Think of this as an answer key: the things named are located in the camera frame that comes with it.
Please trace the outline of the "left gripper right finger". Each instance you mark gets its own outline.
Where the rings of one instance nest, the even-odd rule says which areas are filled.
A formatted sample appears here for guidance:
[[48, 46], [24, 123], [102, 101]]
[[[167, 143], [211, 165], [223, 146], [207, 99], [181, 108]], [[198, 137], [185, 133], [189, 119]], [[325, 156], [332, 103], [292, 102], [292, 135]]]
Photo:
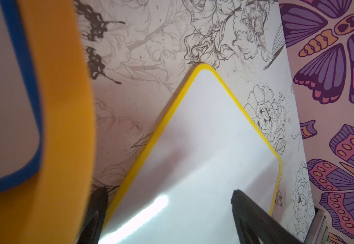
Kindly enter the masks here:
[[234, 190], [231, 204], [241, 244], [300, 243], [243, 191]]

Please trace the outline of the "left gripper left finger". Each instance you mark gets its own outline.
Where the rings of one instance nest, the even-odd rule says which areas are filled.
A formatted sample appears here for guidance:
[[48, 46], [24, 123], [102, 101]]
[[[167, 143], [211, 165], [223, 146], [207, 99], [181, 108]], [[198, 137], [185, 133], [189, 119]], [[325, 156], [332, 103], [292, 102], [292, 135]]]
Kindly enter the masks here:
[[107, 206], [106, 187], [95, 190], [90, 196], [77, 244], [97, 244], [99, 242]]

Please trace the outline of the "yellow plastic storage box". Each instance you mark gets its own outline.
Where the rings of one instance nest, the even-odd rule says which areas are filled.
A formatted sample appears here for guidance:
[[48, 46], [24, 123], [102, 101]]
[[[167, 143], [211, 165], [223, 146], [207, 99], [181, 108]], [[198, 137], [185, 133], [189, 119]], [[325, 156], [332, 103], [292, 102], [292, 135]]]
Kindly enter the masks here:
[[72, 244], [95, 153], [92, 89], [72, 1], [16, 1], [42, 110], [39, 171], [0, 193], [0, 244]]

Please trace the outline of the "yellow-framed whiteboard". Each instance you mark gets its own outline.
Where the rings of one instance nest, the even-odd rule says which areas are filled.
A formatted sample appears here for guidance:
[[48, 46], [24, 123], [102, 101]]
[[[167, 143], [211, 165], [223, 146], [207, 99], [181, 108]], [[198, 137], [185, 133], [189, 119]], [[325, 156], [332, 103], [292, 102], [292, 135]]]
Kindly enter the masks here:
[[235, 190], [273, 212], [281, 160], [213, 67], [197, 66], [116, 193], [102, 244], [237, 244]]

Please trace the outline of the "blue-framed whiteboard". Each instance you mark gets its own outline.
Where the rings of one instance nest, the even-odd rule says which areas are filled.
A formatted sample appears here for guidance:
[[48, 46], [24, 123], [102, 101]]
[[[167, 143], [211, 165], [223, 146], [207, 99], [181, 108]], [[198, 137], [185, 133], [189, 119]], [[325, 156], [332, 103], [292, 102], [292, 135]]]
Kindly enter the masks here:
[[0, 1], [0, 193], [40, 169], [42, 110], [16, 1]]

